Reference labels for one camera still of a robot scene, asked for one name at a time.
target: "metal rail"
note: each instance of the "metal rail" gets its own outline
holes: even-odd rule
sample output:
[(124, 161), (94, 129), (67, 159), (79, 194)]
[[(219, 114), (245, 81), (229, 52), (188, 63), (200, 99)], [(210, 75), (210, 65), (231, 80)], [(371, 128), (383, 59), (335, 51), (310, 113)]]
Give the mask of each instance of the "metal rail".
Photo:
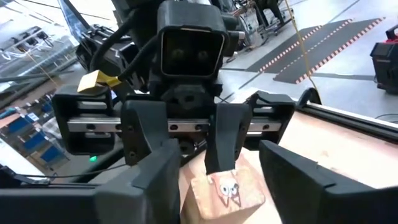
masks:
[[(207, 119), (169, 119), (169, 132), (196, 133), (208, 131), (210, 123)], [(254, 118), (248, 132), (278, 131), (280, 122), (271, 119)], [(120, 118), (72, 118), (68, 121), (70, 132), (121, 132)]]

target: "yellow tag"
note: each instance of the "yellow tag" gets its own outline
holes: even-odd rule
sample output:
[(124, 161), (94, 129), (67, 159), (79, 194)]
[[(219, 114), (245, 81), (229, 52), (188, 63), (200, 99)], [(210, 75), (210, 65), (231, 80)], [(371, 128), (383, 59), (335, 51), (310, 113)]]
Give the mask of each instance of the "yellow tag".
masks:
[(120, 84), (121, 82), (118, 80), (117, 77), (109, 77), (103, 72), (97, 70), (82, 76), (79, 86), (77, 88), (77, 92), (89, 93), (96, 89), (95, 87), (98, 86), (99, 83), (106, 83), (109, 87), (112, 88)]

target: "floor marking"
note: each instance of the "floor marking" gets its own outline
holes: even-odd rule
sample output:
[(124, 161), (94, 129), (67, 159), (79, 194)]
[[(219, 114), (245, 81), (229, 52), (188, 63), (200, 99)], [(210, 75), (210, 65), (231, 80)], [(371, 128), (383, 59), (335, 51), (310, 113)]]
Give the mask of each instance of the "floor marking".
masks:
[(345, 8), (343, 11), (341, 11), (339, 14), (337, 14), (335, 17), (333, 17), (329, 22), (327, 22), (327, 24), (333, 22), (335, 19), (339, 18), (339, 16), (341, 16), (344, 12), (346, 12), (348, 9), (350, 9), (351, 7), (353, 7), (355, 4), (357, 4), (360, 0), (356, 0), (355, 2), (353, 2), (352, 4), (350, 4), (347, 8)]
[[(342, 28), (344, 28), (345, 26), (347, 26), (348, 24), (350, 24), (353, 20), (352, 19), (348, 19), (347, 21), (345, 21), (341, 26), (339, 26), (339, 28), (336, 28), (332, 33), (330, 33), (329, 35), (327, 35), (324, 39), (322, 39), (321, 41), (319, 41), (317, 44), (315, 44), (314, 46), (310, 47), (309, 50), (307, 50), (305, 52), (305, 54), (309, 53), (311, 50), (313, 50), (314, 48), (318, 47), (321, 43), (323, 43), (325, 40), (327, 40), (328, 38), (330, 38), (331, 36), (336, 34), (336, 31), (341, 30)], [(294, 64), (294, 62), (298, 61), (299, 59), (301, 59), (302, 57), (304, 57), (304, 54), (302, 54), (301, 56), (299, 56), (298, 58), (296, 58), (293, 62), (291, 62), (290, 64), (288, 64), (286, 67), (284, 67), (275, 77), (275, 78), (282, 73), (285, 69), (289, 68), (290, 66), (292, 66)]]
[[(309, 38), (312, 34), (316, 33), (316, 31), (320, 30), (322, 28), (322, 26), (317, 26), (316, 28), (314, 28), (313, 30), (311, 30), (309, 33), (307, 33), (305, 36), (303, 36), (301, 39), (304, 41), (307, 38)], [(290, 52), (291, 50), (293, 50), (295, 47), (299, 46), (300, 42), (296, 41), (294, 44), (292, 44), (290, 47), (288, 47), (287, 49), (285, 49), (282, 53), (280, 53), (277, 57), (275, 57), (274, 59), (272, 59), (270, 62), (268, 62), (267, 64), (263, 65), (260, 70), (258, 72), (263, 72), (267, 67), (271, 66), (273, 63), (277, 62), (278, 60), (280, 60), (285, 54), (287, 54), (288, 52)]]
[(351, 38), (349, 41), (347, 41), (345, 44), (343, 44), (341, 47), (338, 48), (338, 50), (332, 52), (329, 56), (326, 58), (322, 59), (316, 66), (310, 69), (309, 74), (303, 74), (299, 79), (297, 79), (295, 82), (296, 84), (299, 84), (300, 82), (304, 81), (308, 76), (311, 76), (315, 71), (317, 71), (322, 65), (324, 65), (326, 62), (330, 61), (333, 59), (336, 55), (341, 53), (344, 49), (346, 49), (348, 46), (350, 46), (353, 42), (357, 41), (360, 37), (362, 37), (364, 34), (369, 32), (371, 29), (373, 29), (375, 26), (380, 24), (385, 17), (383, 18), (378, 18), (375, 22), (372, 22), (369, 26), (367, 26), (364, 30), (356, 34), (353, 38)]

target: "concrete floor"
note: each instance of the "concrete floor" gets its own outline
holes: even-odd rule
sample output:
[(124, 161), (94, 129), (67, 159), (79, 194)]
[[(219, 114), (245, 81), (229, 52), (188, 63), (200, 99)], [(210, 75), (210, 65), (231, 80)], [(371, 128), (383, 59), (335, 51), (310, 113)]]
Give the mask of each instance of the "concrete floor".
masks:
[[(56, 6), (57, 0), (34, 0)], [(91, 4), (90, 8), (78, 5), (78, 10), (95, 16), (85, 16), (90, 23), (114, 24), (114, 19), (109, 15), (110, 0), (95, 0), (104, 4)], [(27, 7), (45, 13), (51, 19), (63, 23), (59, 9), (48, 6), (41, 6), (36, 3), (19, 0)], [(369, 31), (364, 37), (356, 41), (342, 53), (322, 66), (313, 76), (323, 104), (341, 110), (358, 113), (365, 116), (377, 117), (381, 114), (398, 113), (398, 96), (387, 95), (376, 88), (372, 78), (358, 80), (347, 78), (347, 76), (374, 76), (374, 69), (369, 56), (374, 43), (385, 39), (385, 30), (398, 24), (398, 1), (395, 0), (290, 0), (294, 9), (298, 29), (324, 25), (333, 21), (353, 19), (362, 21), (387, 17), (378, 26)], [(272, 78), (274, 73), (263, 73), (254, 82), (243, 86), (257, 73), (244, 72), (265, 54), (275, 49), (290, 36), (295, 34), (292, 24), (287, 24), (280, 34), (271, 37), (266, 45), (259, 47), (248, 54), (242, 54), (237, 59), (226, 64), (224, 70), (220, 71), (220, 79), (224, 83), (224, 91), (221, 95), (225, 98), (231, 95), (227, 101), (234, 100), (241, 91), (256, 87), (274, 93), (285, 93), (291, 97), (299, 98), (302, 92), (311, 86), (308, 79), (293, 85), (276, 82)], [(398, 121), (398, 115), (384, 116), (381, 119), (386, 121)], [(60, 170), (62, 174), (76, 174), (79, 170), (90, 166), (88, 158), (72, 160), (71, 164)], [(104, 172), (94, 182), (103, 183), (114, 177), (121, 169)]]

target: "black cable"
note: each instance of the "black cable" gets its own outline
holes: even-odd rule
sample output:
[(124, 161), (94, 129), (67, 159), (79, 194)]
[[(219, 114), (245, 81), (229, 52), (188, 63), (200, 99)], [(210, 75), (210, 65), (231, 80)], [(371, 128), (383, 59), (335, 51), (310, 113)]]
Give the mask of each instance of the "black cable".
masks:
[(375, 117), (374, 119), (379, 119), (379, 118), (384, 117), (384, 116), (398, 116), (398, 113), (382, 114), (382, 115), (379, 115), (379, 116)]
[(216, 96), (219, 100), (221, 100), (223, 103), (229, 103), (228, 101), (226, 101), (226, 100), (224, 100), (224, 99), (222, 99), (221, 97), (219, 97), (219, 96)]
[(129, 66), (118, 76), (118, 79), (120, 81), (128, 79), (137, 70), (138, 66), (142, 65), (142, 61), (156, 51), (156, 43), (157, 36), (154, 36), (140, 49)]
[[(12, 9), (12, 8), (10, 8), (10, 7), (8, 7), (8, 6), (3, 6), (5, 9), (8, 9), (8, 10), (11, 10), (11, 11), (13, 11), (13, 12), (16, 12), (16, 13), (20, 13), (20, 14), (23, 14), (23, 12), (21, 12), (21, 11), (18, 11), (18, 10), (15, 10), (15, 9)], [(46, 21), (45, 19), (42, 19), (42, 18), (39, 18), (39, 17), (37, 17), (37, 16), (35, 16), (35, 15), (30, 15), (30, 16), (32, 16), (33, 18), (35, 18), (35, 19), (38, 19), (38, 20), (40, 20), (40, 21), (43, 21), (43, 22), (46, 22), (46, 23), (51, 23), (51, 22), (49, 22), (49, 21)]]
[[(15, 2), (16, 2), (18, 5), (20, 5), (20, 6), (25, 7), (25, 8), (28, 9), (28, 7), (24, 6), (23, 4), (19, 3), (18, 1), (15, 1)], [(38, 12), (35, 12), (35, 13), (38, 14), (39, 16), (43, 17), (44, 19), (49, 20), (50, 22), (54, 22), (52, 19), (48, 18), (47, 16), (44, 16), (43, 14), (40, 14), (40, 13), (38, 13)]]
[(135, 10), (133, 9), (128, 15), (126, 21), (122, 23), (117, 31), (115, 31), (109, 38), (107, 38), (102, 45), (98, 48), (98, 50), (94, 53), (90, 62), (90, 72), (95, 71), (98, 68), (98, 65), (102, 62), (104, 54), (116, 43), (120, 40), (120, 38), (127, 34), (130, 29), (130, 25), (134, 20)]
[(35, 79), (35, 78), (43, 78), (43, 77), (48, 77), (50, 76), (60, 76), (60, 75), (66, 75), (68, 73), (72, 73), (74, 70), (70, 71), (63, 71), (63, 72), (52, 72), (52, 73), (36, 73), (36, 74), (31, 74), (31, 75), (23, 75), (19, 77), (5, 77), (5, 78), (0, 78), (0, 83), (6, 83), (6, 82), (16, 82), (16, 81), (24, 81), (24, 80), (29, 80), (29, 79)]
[[(49, 4), (44, 4), (44, 3), (40, 3), (40, 2), (35, 2), (35, 1), (31, 1), (31, 0), (22, 0), (22, 1), (25, 1), (25, 2), (29, 2), (29, 3), (33, 3), (33, 4), (38, 4), (38, 5), (41, 5), (41, 6), (45, 6), (45, 7), (51, 7), (51, 8), (53, 8), (53, 9), (61, 9), (60, 7), (58, 7), (58, 6), (52, 6), (52, 5), (49, 5)], [(101, 17), (101, 16), (96, 16), (96, 15), (92, 15), (92, 14), (87, 14), (87, 13), (81, 13), (81, 12), (79, 12), (81, 15), (83, 15), (83, 16), (90, 16), (90, 17), (94, 17), (94, 18), (98, 18), (98, 19), (104, 19), (104, 20), (107, 20), (107, 21), (110, 21), (111, 19), (109, 19), (109, 18), (105, 18), (105, 17)]]
[(70, 178), (70, 177), (80, 177), (80, 176), (83, 176), (83, 175), (99, 174), (99, 173), (106, 172), (106, 171), (113, 170), (113, 169), (117, 169), (117, 168), (120, 168), (120, 167), (123, 167), (123, 166), (126, 166), (126, 164), (118, 165), (116, 167), (112, 167), (112, 168), (108, 168), (108, 169), (97, 170), (97, 171), (93, 171), (93, 172), (87, 172), (87, 173), (84, 173), (84, 174), (76, 174), (76, 175), (61, 175), (61, 176), (27, 175), (27, 174), (20, 174), (20, 175), (22, 175), (24, 177), (42, 177), (42, 178), (51, 178), (51, 179), (54, 179), (54, 178)]
[(53, 45), (53, 43), (51, 43), (51, 41), (49, 41), (47, 39), (44, 39), (43, 41), (45, 42), (45, 44), (47, 44), (47, 46), (54, 47), (54, 45)]
[(244, 26), (246, 27), (245, 30), (248, 30), (249, 29), (249, 25), (247, 24), (246, 20), (243, 19), (242, 15), (239, 15), (239, 17), (241, 18), (241, 20), (243, 21)]
[(56, 187), (98, 187), (100, 184), (86, 184), (86, 183), (49, 183), (49, 186)]

